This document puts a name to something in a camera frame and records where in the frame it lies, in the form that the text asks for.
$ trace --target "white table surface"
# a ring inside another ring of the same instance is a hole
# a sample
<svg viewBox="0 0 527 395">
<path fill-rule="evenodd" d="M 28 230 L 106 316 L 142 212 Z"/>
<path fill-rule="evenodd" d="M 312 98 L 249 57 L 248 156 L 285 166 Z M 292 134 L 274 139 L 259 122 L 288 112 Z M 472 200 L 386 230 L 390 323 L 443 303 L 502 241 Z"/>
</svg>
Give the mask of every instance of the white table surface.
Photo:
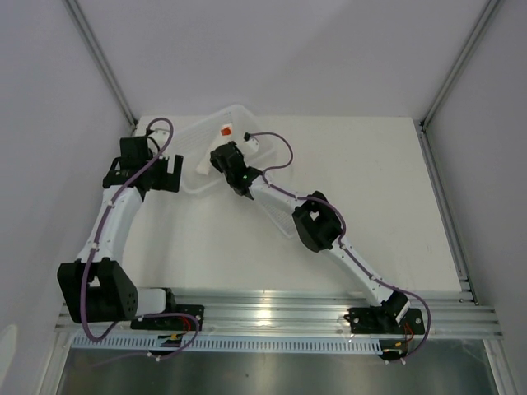
<svg viewBox="0 0 527 395">
<path fill-rule="evenodd" d="M 168 117 L 176 129 L 200 117 Z M 152 117 L 142 117 L 143 127 Z M 260 117 L 295 151 L 273 174 L 315 189 L 343 214 L 353 246 L 385 279 L 409 290 L 459 291 L 417 134 L 410 118 Z M 270 164 L 287 150 L 275 142 Z M 225 184 L 208 197 L 149 192 L 123 265 L 136 286 L 214 290 L 354 291 L 329 260 L 285 239 L 265 213 Z"/>
</svg>

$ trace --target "metal sheet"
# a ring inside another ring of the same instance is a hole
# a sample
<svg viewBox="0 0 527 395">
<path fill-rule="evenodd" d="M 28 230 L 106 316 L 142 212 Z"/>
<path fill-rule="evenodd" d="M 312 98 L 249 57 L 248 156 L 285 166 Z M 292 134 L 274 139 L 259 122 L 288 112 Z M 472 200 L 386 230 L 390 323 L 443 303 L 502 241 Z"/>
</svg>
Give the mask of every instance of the metal sheet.
<svg viewBox="0 0 527 395">
<path fill-rule="evenodd" d="M 472 394 L 495 395 L 481 341 L 429 342 L 403 366 L 375 356 L 183 353 L 156 363 L 122 351 L 71 350 L 59 394 Z"/>
</svg>

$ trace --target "white backdrop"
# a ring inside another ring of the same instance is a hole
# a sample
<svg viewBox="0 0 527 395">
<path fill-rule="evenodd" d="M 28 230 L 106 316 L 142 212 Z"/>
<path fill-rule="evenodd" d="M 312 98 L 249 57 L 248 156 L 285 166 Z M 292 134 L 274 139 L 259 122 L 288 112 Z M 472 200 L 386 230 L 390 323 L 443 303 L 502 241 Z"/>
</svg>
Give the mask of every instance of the white backdrop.
<svg viewBox="0 0 527 395">
<path fill-rule="evenodd" d="M 136 117 L 420 119 L 485 0 L 81 0 Z"/>
<path fill-rule="evenodd" d="M 18 326 L 0 392 L 34 393 L 71 261 L 100 206 L 125 122 L 57 0 L 0 13 L 0 332 Z"/>
</svg>

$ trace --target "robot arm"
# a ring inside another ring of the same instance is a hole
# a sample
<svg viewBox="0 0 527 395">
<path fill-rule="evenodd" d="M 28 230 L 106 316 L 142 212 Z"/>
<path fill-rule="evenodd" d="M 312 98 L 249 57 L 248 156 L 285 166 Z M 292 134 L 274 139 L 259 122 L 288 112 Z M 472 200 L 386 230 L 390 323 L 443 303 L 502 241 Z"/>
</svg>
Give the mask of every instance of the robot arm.
<svg viewBox="0 0 527 395">
<path fill-rule="evenodd" d="M 174 168 L 169 172 L 168 158 L 160 156 L 148 170 L 117 194 L 127 181 L 152 160 L 148 139 L 152 137 L 124 137 L 120 140 L 121 156 L 115 158 L 103 180 L 102 205 L 90 237 L 77 259 L 72 263 L 61 264 L 58 269 L 58 283 L 72 320 L 76 323 L 81 322 L 82 275 L 88 261 L 88 323 L 133 320 L 144 314 L 163 312 L 167 302 L 170 303 L 168 290 L 138 289 L 120 266 L 130 226 L 146 193 L 151 189 L 173 193 L 179 191 L 183 158 L 175 156 Z"/>
<path fill-rule="evenodd" d="M 357 264 L 352 261 L 352 259 L 347 254 L 344 253 L 341 245 L 338 242 L 338 238 L 335 238 L 333 243 L 331 243 L 328 248 L 323 248 L 323 245 L 317 245 L 315 240 L 310 239 L 310 225 L 315 225 L 316 218 L 320 218 L 319 221 L 322 220 L 321 215 L 323 214 L 317 212 L 317 210 L 320 209 L 325 211 L 326 207 L 317 207 L 316 202 L 302 201 L 287 196 L 286 194 L 277 191 L 275 188 L 271 188 L 267 183 L 265 183 L 261 175 L 254 179 L 253 183 L 249 187 L 249 192 L 256 202 L 270 204 L 293 216 L 293 220 L 295 221 L 297 231 L 299 231 L 299 236 L 301 237 L 302 243 L 304 243 L 304 245 L 311 251 L 317 253 L 321 252 L 322 255 L 336 262 L 346 273 L 349 273 L 353 279 L 358 280 L 358 284 L 361 286 L 362 292 L 369 304 L 381 305 L 383 302 L 389 299 L 393 291 L 384 288 L 372 280 L 372 278 L 381 277 L 375 273 L 374 269 L 370 267 L 370 265 L 357 253 L 357 251 L 353 250 L 352 254 L 360 261 L 361 265 L 373 275 L 373 277 L 366 275 L 365 272 L 362 271 L 357 266 Z M 306 195 L 304 193 L 292 194 L 297 197 Z M 319 198 L 323 198 L 325 200 L 325 197 L 321 193 L 319 193 Z M 332 220 L 335 227 L 339 226 L 339 223 L 337 223 L 338 218 L 336 220 L 332 218 Z M 343 237 L 340 240 L 340 243 L 345 245 L 348 249 L 352 249 L 347 237 Z"/>
<path fill-rule="evenodd" d="M 261 170 L 245 165 L 234 142 L 211 152 L 211 164 L 225 175 L 238 195 L 291 214 L 301 242 L 311 251 L 331 258 L 361 285 L 371 307 L 348 310 L 345 318 L 350 321 L 353 333 L 404 335 L 406 324 L 414 333 L 424 333 L 422 325 L 415 325 L 415 322 L 422 322 L 421 311 L 410 309 L 405 293 L 386 286 L 382 277 L 352 248 L 349 240 L 342 236 L 340 214 L 322 193 L 300 195 L 271 184 Z"/>
</svg>

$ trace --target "metal frame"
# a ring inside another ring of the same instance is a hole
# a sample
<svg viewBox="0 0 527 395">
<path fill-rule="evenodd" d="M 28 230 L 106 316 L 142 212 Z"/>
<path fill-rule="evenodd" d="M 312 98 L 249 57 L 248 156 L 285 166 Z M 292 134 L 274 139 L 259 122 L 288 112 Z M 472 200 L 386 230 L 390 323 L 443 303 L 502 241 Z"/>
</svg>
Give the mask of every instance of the metal frame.
<svg viewBox="0 0 527 395">
<path fill-rule="evenodd" d="M 445 102 L 448 94 L 451 92 L 455 83 L 463 73 L 464 69 L 469 63 L 469 60 L 472 58 L 474 51 L 487 32 L 487 28 L 492 24 L 494 17 L 503 3 L 504 0 L 488 0 L 481 14 L 479 14 L 479 18 L 470 31 L 469 37 L 467 37 L 465 40 L 458 57 L 450 68 L 449 72 L 446 74 L 445 80 L 441 84 L 441 88 L 436 93 L 436 97 L 434 97 L 434 100 L 432 101 L 426 115 L 424 116 L 424 119 L 422 120 L 423 130 L 426 131 L 428 126 L 430 126 L 431 121 L 434 119 L 437 111 Z"/>
<path fill-rule="evenodd" d="M 433 317 L 431 339 L 502 339 L 494 308 L 476 305 L 469 283 L 461 292 L 421 292 Z M 350 307 L 369 304 L 360 292 L 320 293 L 288 291 L 173 290 L 181 304 L 205 306 L 203 336 L 346 337 L 349 323 L 343 318 Z M 108 323 L 93 323 L 93 332 L 103 332 Z M 66 306 L 59 315 L 56 332 L 76 332 Z M 170 334 L 132 330 L 129 323 L 115 327 L 115 334 Z M 385 339 L 390 335 L 353 335 L 353 338 Z"/>
<path fill-rule="evenodd" d="M 73 24 L 84 41 L 91 58 L 99 69 L 100 76 L 105 80 L 106 85 L 109 87 L 112 96 L 117 102 L 126 121 L 130 125 L 130 128 L 134 129 L 138 121 L 133 116 L 132 109 L 130 109 L 130 105 L 124 96 L 123 90 L 117 82 L 117 78 L 115 78 L 115 74 L 108 63 L 104 52 L 102 52 L 102 48 L 100 47 L 93 30 L 90 28 L 90 24 L 84 16 L 79 3 L 77 0 L 63 0 L 63 4 L 68 10 L 69 16 L 72 18 Z"/>
<path fill-rule="evenodd" d="M 106 56 L 77 0 L 63 0 L 63 4 L 86 44 L 102 78 L 116 99 L 123 116 L 130 127 L 135 128 L 137 120 L 133 116 Z M 417 126 L 422 154 L 436 195 L 462 289 L 460 293 L 428 292 L 422 293 L 422 296 L 431 306 L 433 320 L 430 338 L 483 339 L 500 394 L 516 394 L 517 391 L 501 344 L 502 333 L 496 313 L 491 307 L 479 306 L 473 296 L 473 287 L 468 279 L 469 271 L 465 255 L 426 135 L 426 130 L 437 111 L 466 68 L 502 4 L 503 0 L 489 0 L 487 2 L 426 115 Z M 361 294 L 337 295 L 276 291 L 211 292 L 199 290 L 175 290 L 175 293 L 181 303 L 199 303 L 206 306 L 207 313 L 203 325 L 203 335 L 208 338 L 262 337 L 268 339 L 314 339 L 313 342 L 318 342 L 324 339 L 331 341 L 331 339 L 339 338 L 348 341 L 361 339 L 376 341 L 387 337 L 352 337 L 350 335 L 349 325 L 343 320 L 343 315 L 349 307 L 366 305 Z M 92 327 L 94 331 L 101 331 L 104 328 L 103 325 L 99 324 L 94 324 Z M 59 386 L 60 372 L 63 369 L 73 338 L 77 335 L 78 325 L 72 322 L 65 306 L 55 329 L 57 332 L 56 343 L 40 386 L 39 393 L 41 394 L 56 392 Z M 144 338 L 152 335 L 150 332 L 133 331 L 132 333 L 129 324 L 126 323 L 119 325 L 114 333 L 117 336 L 128 338 Z"/>
</svg>

